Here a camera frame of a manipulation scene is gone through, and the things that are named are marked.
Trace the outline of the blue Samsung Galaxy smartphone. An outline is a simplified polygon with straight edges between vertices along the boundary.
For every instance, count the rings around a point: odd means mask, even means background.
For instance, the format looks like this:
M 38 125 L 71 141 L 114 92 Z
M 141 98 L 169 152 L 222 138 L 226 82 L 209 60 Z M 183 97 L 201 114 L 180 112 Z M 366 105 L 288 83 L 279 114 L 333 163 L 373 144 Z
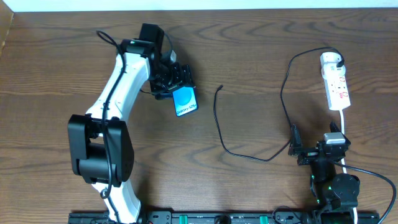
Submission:
M 177 117 L 189 114 L 198 109 L 194 87 L 182 87 L 174 91 L 172 97 Z

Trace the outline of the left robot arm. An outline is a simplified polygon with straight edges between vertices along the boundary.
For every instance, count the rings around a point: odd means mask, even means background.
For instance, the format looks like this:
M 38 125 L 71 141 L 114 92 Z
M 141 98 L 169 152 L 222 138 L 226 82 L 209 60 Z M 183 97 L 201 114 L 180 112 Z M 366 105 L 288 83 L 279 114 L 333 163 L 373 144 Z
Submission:
M 107 33 L 97 35 L 115 46 L 114 70 L 99 98 L 84 115 L 68 121 L 72 170 L 92 185 L 108 210 L 69 215 L 69 223 L 148 223 L 131 180 L 134 150 L 127 124 L 145 82 L 157 100 L 172 98 L 181 117 L 198 109 L 189 65 L 177 62 L 174 50 L 162 52 L 167 34 L 158 25 L 144 23 L 139 37 L 117 43 Z

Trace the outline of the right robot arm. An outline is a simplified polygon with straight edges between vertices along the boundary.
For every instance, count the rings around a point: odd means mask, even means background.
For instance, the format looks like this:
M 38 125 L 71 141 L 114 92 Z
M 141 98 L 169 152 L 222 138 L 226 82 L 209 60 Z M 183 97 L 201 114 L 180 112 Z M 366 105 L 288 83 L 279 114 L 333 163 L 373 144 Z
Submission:
M 299 129 L 292 125 L 288 155 L 297 157 L 297 164 L 310 166 L 310 190 L 319 208 L 307 218 L 312 223 L 353 223 L 353 209 L 358 206 L 360 180 L 355 175 L 337 173 L 335 164 L 345 158 L 351 142 L 330 123 L 330 132 L 314 147 L 304 147 Z

